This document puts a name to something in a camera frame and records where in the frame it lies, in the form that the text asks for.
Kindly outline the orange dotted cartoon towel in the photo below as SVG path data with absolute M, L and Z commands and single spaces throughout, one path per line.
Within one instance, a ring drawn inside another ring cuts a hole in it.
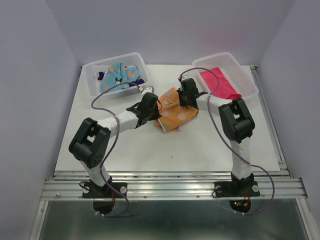
M 177 90 L 172 87 L 159 98 L 160 118 L 154 125 L 164 133 L 179 132 L 180 127 L 198 117 L 199 110 L 190 106 L 180 106 Z

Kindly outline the pink microfiber towel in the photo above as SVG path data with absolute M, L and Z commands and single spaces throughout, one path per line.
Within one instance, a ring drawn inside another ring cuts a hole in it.
M 215 97 L 226 100 L 242 98 L 242 95 L 234 89 L 219 67 L 212 68 L 210 71 L 213 72 L 215 76 L 206 70 L 200 72 L 200 75 L 210 92 L 213 92 L 216 89 L 219 82 L 219 87 L 213 93 Z

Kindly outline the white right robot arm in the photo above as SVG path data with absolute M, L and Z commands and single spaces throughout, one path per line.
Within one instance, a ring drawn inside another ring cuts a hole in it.
M 192 78 L 181 80 L 177 93 L 180 106 L 208 110 L 210 116 L 218 115 L 223 130 L 223 134 L 220 133 L 219 136 L 225 136 L 229 140 L 226 146 L 232 152 L 231 180 L 214 182 L 214 197 L 260 196 L 249 162 L 250 138 L 255 122 L 245 101 L 242 98 L 222 99 L 205 91 L 199 92 Z

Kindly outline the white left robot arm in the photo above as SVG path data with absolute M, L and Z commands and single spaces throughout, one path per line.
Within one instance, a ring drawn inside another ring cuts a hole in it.
M 119 115 L 103 120 L 84 119 L 71 140 L 68 150 L 80 161 L 95 184 L 94 191 L 100 197 L 111 193 L 111 176 L 103 161 L 109 140 L 118 138 L 120 133 L 137 129 L 148 121 L 157 120 L 161 115 L 158 109 L 158 96 L 152 92 L 142 95 L 140 102 L 127 108 Z

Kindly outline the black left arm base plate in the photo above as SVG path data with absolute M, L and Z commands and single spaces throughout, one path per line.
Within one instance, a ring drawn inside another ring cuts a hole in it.
M 82 197 L 84 199 L 110 199 L 112 190 L 107 186 L 98 186 L 92 181 L 81 181 L 79 186 L 82 188 Z M 121 189 L 128 189 L 126 182 L 112 182 L 111 186 L 121 193 Z

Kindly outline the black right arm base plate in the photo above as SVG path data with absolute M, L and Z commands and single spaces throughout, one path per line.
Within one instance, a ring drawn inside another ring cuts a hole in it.
M 259 197 L 260 191 L 254 191 L 253 186 L 257 183 L 239 184 L 235 181 L 217 181 L 214 182 L 214 198 L 244 198 Z

